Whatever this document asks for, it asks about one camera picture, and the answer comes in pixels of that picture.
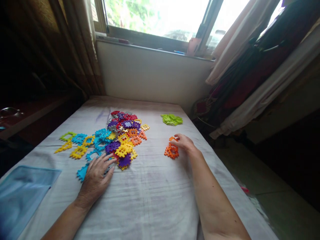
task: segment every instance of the lime green toy pieces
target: lime green toy pieces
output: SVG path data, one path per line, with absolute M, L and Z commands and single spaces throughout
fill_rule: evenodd
M 77 134 L 74 132 L 67 132 L 66 134 L 62 135 L 59 139 L 62 141 L 69 141 L 70 139 L 72 139 L 74 136 L 76 136 Z
M 183 123 L 182 118 L 174 114 L 162 114 L 161 117 L 162 121 L 167 125 L 177 126 Z

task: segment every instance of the tiled floor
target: tiled floor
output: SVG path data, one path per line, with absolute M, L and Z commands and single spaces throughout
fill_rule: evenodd
M 280 240 L 320 239 L 320 213 L 245 146 L 227 139 L 227 148 L 214 151 L 256 195 Z

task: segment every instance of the eyeglasses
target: eyeglasses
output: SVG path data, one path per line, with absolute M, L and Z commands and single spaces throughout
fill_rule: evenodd
M 4 108 L 0 110 L 0 119 L 1 118 L 7 118 L 12 117 L 18 114 L 23 114 L 19 109 L 15 109 L 12 107 Z

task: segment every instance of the white bed sheet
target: white bed sheet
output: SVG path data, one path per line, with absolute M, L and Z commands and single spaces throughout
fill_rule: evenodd
M 2 182 L 19 165 L 62 170 L 19 239 L 40 239 L 80 190 L 76 171 L 86 163 L 85 157 L 69 158 L 71 149 L 54 154 L 62 145 L 59 137 L 68 131 L 93 134 L 106 127 L 114 110 L 131 111 L 147 123 L 148 140 L 135 147 L 138 157 L 128 169 L 115 169 L 110 186 L 92 207 L 75 239 L 203 238 L 187 157 L 182 150 L 176 160 L 164 156 L 168 139 L 175 133 L 189 136 L 202 151 L 251 238 L 278 239 L 179 105 L 105 96 L 92 96 L 1 178 Z M 182 117 L 183 124 L 165 125 L 160 115 L 170 113 Z

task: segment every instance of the white wall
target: white wall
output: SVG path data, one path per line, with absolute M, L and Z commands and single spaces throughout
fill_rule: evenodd
M 290 95 L 270 116 L 246 127 L 247 138 L 257 144 L 320 108 L 320 78 L 310 80 Z
M 97 55 L 108 96 L 179 104 L 190 116 L 211 88 L 212 61 L 101 41 Z

